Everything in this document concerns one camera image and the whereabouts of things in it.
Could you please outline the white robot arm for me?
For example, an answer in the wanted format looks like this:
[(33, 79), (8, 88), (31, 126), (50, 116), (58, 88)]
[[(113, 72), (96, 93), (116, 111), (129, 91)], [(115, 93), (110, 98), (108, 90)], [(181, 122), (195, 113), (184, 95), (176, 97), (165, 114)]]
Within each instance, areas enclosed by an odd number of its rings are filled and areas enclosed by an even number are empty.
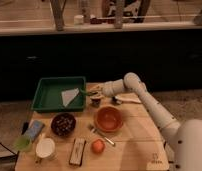
[(100, 83), (105, 97), (135, 93), (174, 152), (175, 171), (202, 171), (202, 120), (179, 122), (146, 89), (139, 76), (127, 73), (122, 79)]

